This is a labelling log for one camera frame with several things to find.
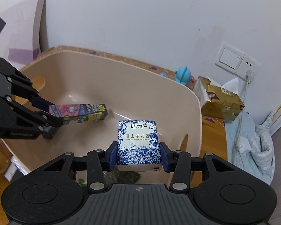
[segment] white wall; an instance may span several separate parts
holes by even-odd
[[[20,1],[0,0],[0,12]],[[214,65],[226,41],[262,64],[246,102],[255,122],[281,104],[281,0],[46,0],[46,24],[49,47],[187,65],[221,84],[234,77]]]

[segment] tissue pack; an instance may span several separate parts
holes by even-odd
[[[120,171],[157,171],[161,156],[155,121],[119,121],[117,167]]]
[[[105,104],[51,105],[49,113],[63,119],[63,124],[92,122],[105,119]]]
[[[240,97],[223,87],[210,84],[207,78],[199,76],[193,92],[198,97],[202,115],[234,120],[244,108]]]

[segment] power outlet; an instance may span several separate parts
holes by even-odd
[[[246,72],[250,69],[252,71],[252,75],[254,75],[254,78],[256,78],[256,76],[260,70],[260,67],[261,67],[261,64],[259,62],[257,62],[255,59],[253,59],[250,56],[248,56],[247,54],[245,54],[239,67],[236,69],[235,74],[238,77],[246,80]]]

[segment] wooden surface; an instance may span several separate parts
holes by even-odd
[[[112,59],[115,59],[118,61],[123,61],[125,63],[132,64],[137,67],[144,68],[146,70],[151,70],[155,73],[165,73],[168,76],[168,78],[174,79],[173,71],[166,70],[166,69],[163,69],[160,67],[156,67],[154,65],[147,64],[145,62],[141,62],[141,61],[137,61],[137,60],[133,60],[133,59],[129,59],[129,58],[124,58],[124,57],[120,57],[120,56],[116,56],[116,55],[112,55],[112,54],[107,54],[107,53],[103,53],[103,52],[95,52],[95,51],[89,50],[89,49],[60,46],[57,48],[51,48],[51,49],[47,50],[46,52],[41,53],[39,55],[39,57],[43,57],[50,53],[53,53],[56,51],[61,51],[61,50],[81,51],[81,52],[87,52],[87,53],[92,53],[92,54],[99,55],[99,56],[112,58]],[[45,82],[42,77],[36,77],[35,79],[33,79],[33,83],[34,83],[33,86],[37,90],[39,90],[43,87]],[[190,83],[188,85],[188,87],[190,89],[192,89],[193,86],[194,85],[192,83]],[[23,99],[23,98],[17,97],[16,100],[21,104],[25,103],[25,99]],[[211,123],[209,121],[204,120],[204,117],[203,117],[202,147],[201,147],[200,157],[202,157],[206,152],[212,152],[212,153],[217,154],[221,158],[227,160],[225,128],[224,128],[223,124],[220,123],[222,120],[217,120],[215,118],[213,118],[213,119],[214,119],[214,123]],[[185,137],[185,139],[181,145],[181,148],[180,148],[181,150],[185,150],[187,138],[188,138],[188,136]],[[6,156],[0,151],[0,171],[2,171],[2,169],[5,167],[6,160],[7,160]],[[195,172],[191,186],[196,187],[201,182],[202,182],[201,173]],[[4,178],[3,174],[0,173],[0,197],[1,197],[3,190],[8,186],[8,184],[9,184],[9,182]],[[0,225],[6,225],[6,224],[8,224],[8,219],[6,218],[5,213],[4,213],[4,211],[1,207],[1,203],[0,203]]]

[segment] blue and white tissue pack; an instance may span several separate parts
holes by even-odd
[[[157,171],[161,157],[155,121],[119,121],[117,167],[120,171]]]

